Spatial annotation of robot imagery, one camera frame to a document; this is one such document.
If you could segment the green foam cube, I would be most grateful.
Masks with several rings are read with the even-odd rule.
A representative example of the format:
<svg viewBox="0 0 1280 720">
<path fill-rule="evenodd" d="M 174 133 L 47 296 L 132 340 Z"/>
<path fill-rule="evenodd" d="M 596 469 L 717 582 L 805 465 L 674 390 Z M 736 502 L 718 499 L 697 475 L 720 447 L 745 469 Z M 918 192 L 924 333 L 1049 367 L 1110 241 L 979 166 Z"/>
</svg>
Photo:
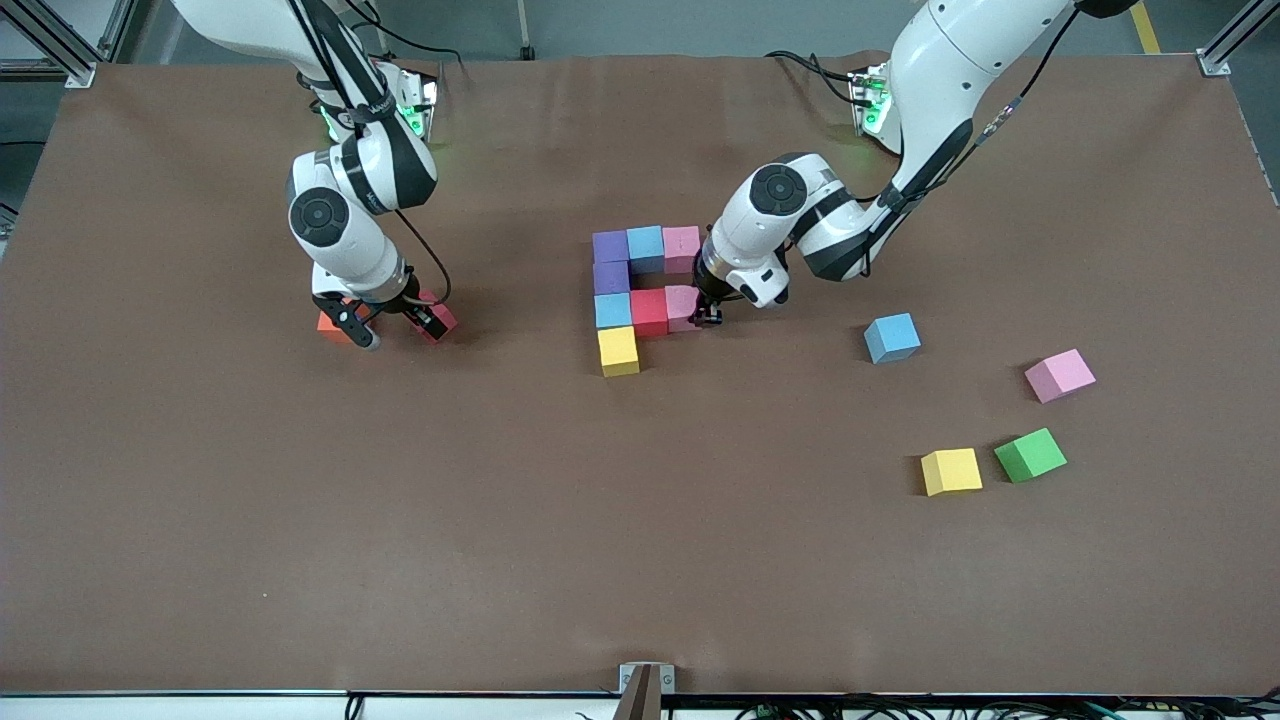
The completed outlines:
<svg viewBox="0 0 1280 720">
<path fill-rule="evenodd" d="M 1041 428 L 996 447 L 995 456 L 1011 483 L 1036 479 L 1068 464 L 1048 428 Z"/>
</svg>

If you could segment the yellow foam cube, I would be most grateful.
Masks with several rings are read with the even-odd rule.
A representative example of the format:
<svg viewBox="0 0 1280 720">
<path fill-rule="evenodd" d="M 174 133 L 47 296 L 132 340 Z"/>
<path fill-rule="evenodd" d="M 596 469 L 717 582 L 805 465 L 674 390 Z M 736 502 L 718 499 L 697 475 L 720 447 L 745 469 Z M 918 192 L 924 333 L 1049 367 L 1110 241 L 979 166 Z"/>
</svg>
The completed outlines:
<svg viewBox="0 0 1280 720">
<path fill-rule="evenodd" d="M 640 373 L 637 340 L 632 325 L 620 325 L 596 332 L 599 364 L 605 378 Z"/>
<path fill-rule="evenodd" d="M 922 457 L 922 475 L 928 497 L 983 488 L 974 448 L 937 450 Z"/>
</svg>

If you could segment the aluminium frame post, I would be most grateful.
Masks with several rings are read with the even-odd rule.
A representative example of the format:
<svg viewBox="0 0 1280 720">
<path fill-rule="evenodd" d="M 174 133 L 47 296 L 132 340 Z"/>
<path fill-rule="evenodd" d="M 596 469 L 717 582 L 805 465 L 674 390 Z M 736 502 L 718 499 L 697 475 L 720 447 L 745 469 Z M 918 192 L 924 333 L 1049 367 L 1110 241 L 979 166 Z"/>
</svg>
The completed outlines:
<svg viewBox="0 0 1280 720">
<path fill-rule="evenodd" d="M 115 61 L 140 0 L 0 0 L 0 81 L 88 88 Z"/>
<path fill-rule="evenodd" d="M 1277 17 L 1280 0 L 1248 0 L 1203 47 L 1196 50 L 1202 76 L 1230 76 L 1231 55 Z"/>
</svg>

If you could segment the brown table mat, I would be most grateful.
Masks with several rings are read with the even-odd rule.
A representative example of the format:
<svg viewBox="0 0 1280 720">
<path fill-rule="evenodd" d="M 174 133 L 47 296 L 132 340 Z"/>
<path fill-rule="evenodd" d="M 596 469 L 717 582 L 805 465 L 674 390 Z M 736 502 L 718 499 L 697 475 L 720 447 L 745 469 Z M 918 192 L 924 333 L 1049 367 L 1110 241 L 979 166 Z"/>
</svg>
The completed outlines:
<svg viewBox="0 0 1280 720">
<path fill-rule="evenodd" d="M 591 236 L 783 152 L 893 163 L 760 59 L 474 63 L 412 220 L 438 345 L 316 332 L 284 67 L 67 94 L 0 263 L 0 692 L 1260 694 L 1280 685 L 1280 211 L 1229 82 L 1061 56 L 872 275 L 604 378 Z M 922 347 L 870 361 L 910 313 Z M 1078 348 L 1096 383 L 1024 372 Z M 1068 464 L 1011 483 L 1048 428 Z M 925 495 L 974 448 L 983 488 Z"/>
</svg>

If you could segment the red foam cube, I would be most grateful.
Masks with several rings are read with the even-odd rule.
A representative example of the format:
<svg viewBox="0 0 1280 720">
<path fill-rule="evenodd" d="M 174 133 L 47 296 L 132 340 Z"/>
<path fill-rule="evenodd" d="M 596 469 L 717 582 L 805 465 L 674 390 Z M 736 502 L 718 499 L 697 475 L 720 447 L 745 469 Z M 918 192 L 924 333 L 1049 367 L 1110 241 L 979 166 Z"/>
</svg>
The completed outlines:
<svg viewBox="0 0 1280 720">
<path fill-rule="evenodd" d="M 632 290 L 628 301 L 632 328 L 637 338 L 660 337 L 669 333 L 664 288 Z"/>
</svg>

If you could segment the metal table edge bracket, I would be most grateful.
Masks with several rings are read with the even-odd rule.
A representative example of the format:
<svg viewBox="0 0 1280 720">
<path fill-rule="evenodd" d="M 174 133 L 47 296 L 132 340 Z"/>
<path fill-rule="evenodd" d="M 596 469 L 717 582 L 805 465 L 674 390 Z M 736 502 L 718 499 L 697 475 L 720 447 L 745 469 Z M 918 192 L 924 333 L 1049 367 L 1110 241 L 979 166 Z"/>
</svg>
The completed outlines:
<svg viewBox="0 0 1280 720">
<path fill-rule="evenodd" d="M 612 720 L 663 720 L 662 700 L 677 692 L 673 664 L 621 664 L 618 679 L 620 701 Z"/>
</svg>

